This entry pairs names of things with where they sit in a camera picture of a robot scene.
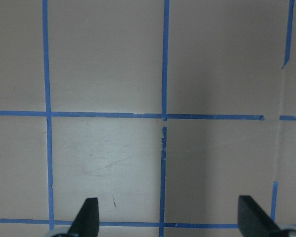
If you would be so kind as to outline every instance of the vertical blue tape strip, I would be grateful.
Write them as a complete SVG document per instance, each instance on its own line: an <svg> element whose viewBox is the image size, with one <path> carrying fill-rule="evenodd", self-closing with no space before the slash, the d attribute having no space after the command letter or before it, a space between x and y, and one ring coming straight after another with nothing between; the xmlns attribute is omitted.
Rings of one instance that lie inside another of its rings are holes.
<svg viewBox="0 0 296 237"><path fill-rule="evenodd" d="M162 118L167 120L168 87L168 48L169 48L169 0L164 1L163 57L162 57Z"/></svg>
<svg viewBox="0 0 296 237"><path fill-rule="evenodd" d="M295 0L290 0L289 11L288 11L287 33L286 33L285 58L284 58L284 65L282 69L285 68L286 64L290 60L294 3L295 3Z"/></svg>
<svg viewBox="0 0 296 237"><path fill-rule="evenodd" d="M43 28L43 64L44 64L44 89L45 108L47 120L47 165L48 165L48 204L49 204L49 229L54 229L53 213L53 174L52 174L52 124L51 124L51 97L49 73L49 45L48 45L48 0L42 0L42 28Z"/></svg>
<svg viewBox="0 0 296 237"><path fill-rule="evenodd" d="M278 189L278 183L275 181L273 183L272 204L271 204L271 219L273 221L275 221L275 215L276 215L277 189Z"/></svg>
<svg viewBox="0 0 296 237"><path fill-rule="evenodd" d="M161 191L160 191L160 226L159 237L164 236L164 212L166 196L166 164L167 164L167 127L163 127L162 153L161 153Z"/></svg>

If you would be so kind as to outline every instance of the black object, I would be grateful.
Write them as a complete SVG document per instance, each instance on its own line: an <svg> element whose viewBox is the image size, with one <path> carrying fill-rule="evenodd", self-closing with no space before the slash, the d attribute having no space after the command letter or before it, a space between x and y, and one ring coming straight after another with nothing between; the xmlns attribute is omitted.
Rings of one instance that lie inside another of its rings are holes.
<svg viewBox="0 0 296 237"><path fill-rule="evenodd" d="M99 231L98 200L87 198L66 234L53 237L97 237Z"/></svg>
<svg viewBox="0 0 296 237"><path fill-rule="evenodd" d="M238 227L243 237L296 237L296 230L281 230L251 196L239 196Z"/></svg>

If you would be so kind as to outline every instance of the grid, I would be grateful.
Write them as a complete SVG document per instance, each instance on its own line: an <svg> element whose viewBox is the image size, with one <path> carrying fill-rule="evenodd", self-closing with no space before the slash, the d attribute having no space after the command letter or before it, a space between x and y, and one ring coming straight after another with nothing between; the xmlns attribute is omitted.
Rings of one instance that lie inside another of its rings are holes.
<svg viewBox="0 0 296 237"><path fill-rule="evenodd" d="M290 58L292 36L292 21L294 0L290 0L287 27L286 51L283 67ZM136 119L236 119L236 120L265 120L263 115L200 115L200 114L168 114L167 113L167 74L168 74L168 40L169 40L169 5L170 0L164 1L164 34L163 34L163 62L162 62L162 113L161 114L132 114L132 113L97 113L97 112L56 112L51 110L50 75L48 56L48 0L42 0L43 25L43 56L44 56L44 82L45 82L45 111L0 111L0 116L34 116L46 117L47 126L47 169L48 169L48 220L33 219L0 219L0 223L48 224L50 230L54 225L70 225L71 221L54 219L53 207L53 171L52 171L52 118L53 117L105 117L105 118L136 118ZM283 116L279 120L296 120L296 116ZM165 222L165 195L166 195L166 147L167 127L164 126L161 154L161 180L160 180L160 218L158 223L150 222L101 222L101 226L128 226L128 227L158 227L159 236L164 236L164 228L196 228L196 229L236 229L236 224L193 224L193 223L166 223ZM276 217L278 183L272 187L271 218Z"/></svg>

